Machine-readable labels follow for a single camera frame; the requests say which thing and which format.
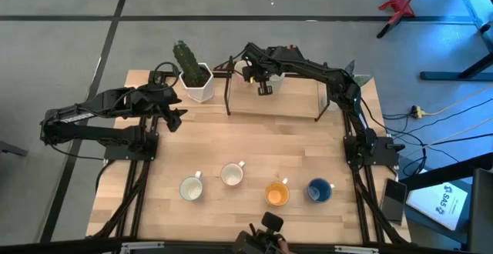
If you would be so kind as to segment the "white printed box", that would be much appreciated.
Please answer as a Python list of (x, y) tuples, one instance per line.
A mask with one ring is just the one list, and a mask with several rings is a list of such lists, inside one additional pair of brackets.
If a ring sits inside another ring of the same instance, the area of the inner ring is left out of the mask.
[(468, 193), (445, 182), (409, 193), (406, 204), (443, 227), (455, 231)]

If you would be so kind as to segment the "red and black floor stand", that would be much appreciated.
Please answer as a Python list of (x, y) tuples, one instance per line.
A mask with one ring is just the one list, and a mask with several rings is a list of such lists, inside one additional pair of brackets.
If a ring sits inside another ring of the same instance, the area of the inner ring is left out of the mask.
[(394, 26), (398, 25), (403, 17), (414, 18), (415, 13), (411, 7), (413, 0), (388, 0), (378, 7), (379, 10), (385, 10), (391, 7), (394, 14), (387, 21), (386, 25), (378, 32), (377, 38), (383, 38)]

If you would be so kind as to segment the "orange coffee mug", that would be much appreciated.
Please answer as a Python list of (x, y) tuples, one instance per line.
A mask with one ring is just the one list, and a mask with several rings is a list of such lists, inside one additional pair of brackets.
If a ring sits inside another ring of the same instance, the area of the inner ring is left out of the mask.
[(269, 205), (283, 206), (290, 198), (290, 190), (287, 186), (288, 178), (284, 178), (281, 181), (271, 182), (265, 188), (265, 199)]

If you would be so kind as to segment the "black smartphone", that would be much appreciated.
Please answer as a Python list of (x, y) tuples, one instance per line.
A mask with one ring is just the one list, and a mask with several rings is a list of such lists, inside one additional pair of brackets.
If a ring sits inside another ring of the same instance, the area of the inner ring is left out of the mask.
[(386, 179), (381, 211), (385, 218), (398, 226), (402, 224), (407, 186), (393, 179)]

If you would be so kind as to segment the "white hexagonal plant pot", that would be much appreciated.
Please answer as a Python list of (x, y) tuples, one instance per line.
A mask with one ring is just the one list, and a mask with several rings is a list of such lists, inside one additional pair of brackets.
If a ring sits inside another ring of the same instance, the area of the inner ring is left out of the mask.
[(184, 82), (183, 72), (179, 75), (179, 80), (181, 81), (184, 89), (186, 90), (187, 95), (194, 101), (198, 103), (204, 103), (209, 101), (212, 97), (214, 97), (214, 84), (213, 84), (213, 72), (210, 70), (209, 66), (204, 62), (198, 63), (199, 67), (202, 70), (205, 70), (209, 73), (209, 78), (206, 83), (202, 87), (189, 87)]

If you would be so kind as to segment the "blue coffee mug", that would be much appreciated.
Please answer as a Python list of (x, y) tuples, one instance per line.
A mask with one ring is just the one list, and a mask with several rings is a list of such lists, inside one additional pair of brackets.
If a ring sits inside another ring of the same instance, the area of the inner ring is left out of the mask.
[(334, 185), (322, 178), (312, 179), (307, 185), (309, 198), (316, 203), (324, 203), (330, 200)]

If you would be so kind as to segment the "black front crossbar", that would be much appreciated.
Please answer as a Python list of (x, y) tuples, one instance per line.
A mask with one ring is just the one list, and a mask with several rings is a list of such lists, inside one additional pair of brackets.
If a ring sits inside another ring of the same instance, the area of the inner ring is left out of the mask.
[[(38, 242), (21, 245), (0, 246), (0, 254), (119, 254), (121, 245), (125, 242), (159, 242), (136, 241), (129, 237), (108, 239), (80, 239), (58, 242)], [(133, 254), (234, 254), (233, 243), (214, 242), (164, 242), (161, 249), (137, 250)], [(335, 246), (350, 246), (343, 244), (304, 245), (293, 244), (291, 251), (297, 254), (343, 254), (334, 251)], [(379, 249), (380, 254), (480, 254), (460, 250), (433, 249), (414, 245), (395, 245), (369, 242), (360, 247)]]

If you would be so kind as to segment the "silver metal bracket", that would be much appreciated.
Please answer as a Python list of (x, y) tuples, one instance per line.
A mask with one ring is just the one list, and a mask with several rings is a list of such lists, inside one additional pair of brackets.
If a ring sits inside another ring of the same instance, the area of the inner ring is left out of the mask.
[(119, 254), (133, 254), (142, 249), (161, 249), (164, 245), (164, 242), (125, 242), (121, 245)]
[(335, 246), (334, 251), (343, 254), (380, 254), (379, 249), (360, 246)]

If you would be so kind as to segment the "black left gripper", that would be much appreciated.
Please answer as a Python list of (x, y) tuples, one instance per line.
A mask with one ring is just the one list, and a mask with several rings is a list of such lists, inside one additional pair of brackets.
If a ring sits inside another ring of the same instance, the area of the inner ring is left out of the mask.
[(173, 88), (166, 86), (161, 89), (151, 91), (154, 106), (159, 115), (165, 120), (168, 130), (175, 132), (182, 123), (182, 115), (188, 112), (187, 109), (171, 109), (169, 106), (178, 104), (181, 100), (177, 97)]

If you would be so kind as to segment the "green cactus plant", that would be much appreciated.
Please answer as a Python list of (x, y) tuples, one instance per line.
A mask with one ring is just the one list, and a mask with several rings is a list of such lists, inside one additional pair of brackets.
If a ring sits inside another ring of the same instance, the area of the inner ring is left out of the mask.
[(202, 69), (189, 46), (182, 40), (173, 45), (173, 54), (182, 69), (182, 79), (187, 87), (203, 87), (209, 80), (210, 74)]

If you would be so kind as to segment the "dark metal leg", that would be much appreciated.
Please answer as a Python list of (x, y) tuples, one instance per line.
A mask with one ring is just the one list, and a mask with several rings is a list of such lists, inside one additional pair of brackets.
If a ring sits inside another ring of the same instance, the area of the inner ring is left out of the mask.
[(27, 156), (29, 151), (21, 149), (17, 146), (8, 144), (7, 142), (0, 141), (0, 153), (10, 153), (17, 156)]

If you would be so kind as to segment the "green snake plant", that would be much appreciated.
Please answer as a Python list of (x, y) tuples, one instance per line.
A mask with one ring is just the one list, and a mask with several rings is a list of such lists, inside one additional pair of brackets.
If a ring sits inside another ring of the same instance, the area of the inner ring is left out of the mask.
[(355, 61), (351, 61), (345, 68), (344, 71), (360, 86), (366, 85), (371, 79), (371, 75), (355, 75)]

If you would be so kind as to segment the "wooden shelf with black frame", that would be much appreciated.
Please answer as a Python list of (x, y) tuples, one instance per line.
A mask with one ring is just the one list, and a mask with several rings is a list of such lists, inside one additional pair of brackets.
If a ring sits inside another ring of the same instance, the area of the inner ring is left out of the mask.
[(313, 79), (285, 75), (278, 93), (258, 95), (256, 82), (249, 83), (233, 70), (227, 105), (232, 113), (293, 116), (318, 119), (324, 113), (319, 98), (326, 86)]

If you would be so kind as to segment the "black desk beam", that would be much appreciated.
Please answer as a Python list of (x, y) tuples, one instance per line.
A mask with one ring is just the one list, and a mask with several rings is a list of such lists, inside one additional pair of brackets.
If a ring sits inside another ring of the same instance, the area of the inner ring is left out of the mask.
[(401, 179), (400, 183), (405, 184), (408, 191), (413, 191), (433, 185), (440, 185), (444, 182), (453, 182), (458, 179), (472, 177), (476, 169), (483, 169), (485, 171), (493, 169), (493, 152), (476, 156), (453, 165), (433, 169), (425, 173), (419, 173), (406, 179)]

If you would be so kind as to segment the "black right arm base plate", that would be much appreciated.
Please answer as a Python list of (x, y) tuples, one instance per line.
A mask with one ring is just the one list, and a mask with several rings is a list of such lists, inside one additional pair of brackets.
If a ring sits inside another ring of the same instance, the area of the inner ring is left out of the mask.
[(394, 143), (391, 137), (376, 137), (373, 142), (366, 143), (356, 136), (344, 137), (344, 151), (349, 165), (397, 165), (398, 153), (405, 148), (404, 144)]

